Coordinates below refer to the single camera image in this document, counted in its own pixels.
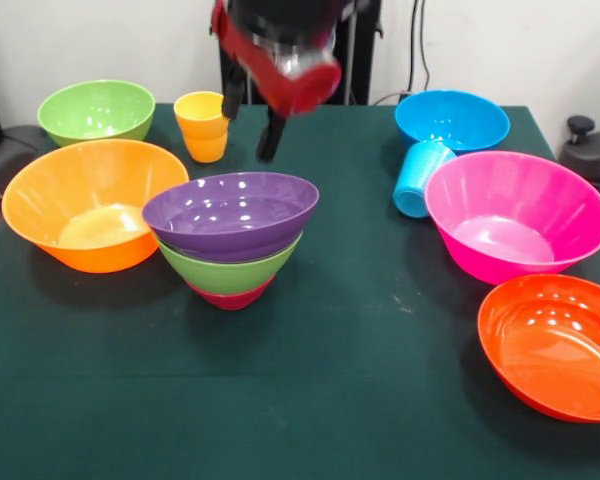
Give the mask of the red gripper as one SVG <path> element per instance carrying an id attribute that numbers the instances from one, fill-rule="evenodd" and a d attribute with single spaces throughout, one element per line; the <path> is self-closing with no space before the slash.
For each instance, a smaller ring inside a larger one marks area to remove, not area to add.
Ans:
<path id="1" fill-rule="evenodd" d="M 222 114 L 235 120 L 246 78 L 269 106 L 256 157 L 271 162 L 287 119 L 328 100 L 341 79 L 332 54 L 341 1 L 217 1 L 214 34 L 232 61 Z"/>

